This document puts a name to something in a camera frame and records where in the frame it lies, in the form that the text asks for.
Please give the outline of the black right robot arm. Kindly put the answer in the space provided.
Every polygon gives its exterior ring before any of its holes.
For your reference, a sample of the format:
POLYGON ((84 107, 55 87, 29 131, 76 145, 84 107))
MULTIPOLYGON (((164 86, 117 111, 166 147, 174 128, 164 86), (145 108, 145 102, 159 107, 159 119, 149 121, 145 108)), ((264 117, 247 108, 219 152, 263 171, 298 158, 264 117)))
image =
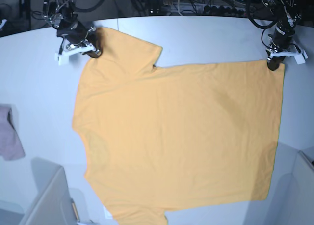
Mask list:
POLYGON ((83 24, 78 13, 89 13, 103 4, 99 0, 91 8, 78 8, 75 0, 44 0, 42 18, 56 30, 56 36, 62 38, 61 45, 55 54, 59 64, 69 61, 75 54, 88 55, 91 58, 99 58, 102 54, 102 46, 99 41, 97 27, 83 24))

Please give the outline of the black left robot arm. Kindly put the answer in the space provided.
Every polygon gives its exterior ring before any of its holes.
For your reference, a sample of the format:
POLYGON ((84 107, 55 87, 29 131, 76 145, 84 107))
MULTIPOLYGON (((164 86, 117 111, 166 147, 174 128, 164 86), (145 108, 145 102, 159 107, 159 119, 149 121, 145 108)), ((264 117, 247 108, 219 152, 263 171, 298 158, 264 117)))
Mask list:
POLYGON ((308 56, 293 39, 295 27, 302 19, 301 11, 294 0, 261 0, 263 6, 269 8, 275 17, 268 25, 258 24, 253 19, 250 12, 251 2, 252 0, 246 1, 246 15, 255 27, 262 29, 261 42, 268 55, 268 69, 277 70, 286 57, 293 57, 297 64, 305 63, 308 56))

